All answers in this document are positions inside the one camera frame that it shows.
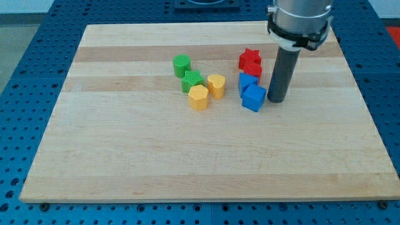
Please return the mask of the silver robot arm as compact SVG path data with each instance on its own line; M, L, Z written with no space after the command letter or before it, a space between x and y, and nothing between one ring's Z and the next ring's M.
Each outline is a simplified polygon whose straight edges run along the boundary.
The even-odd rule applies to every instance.
M286 51L315 51L328 37L333 0L274 0L266 7L267 31Z

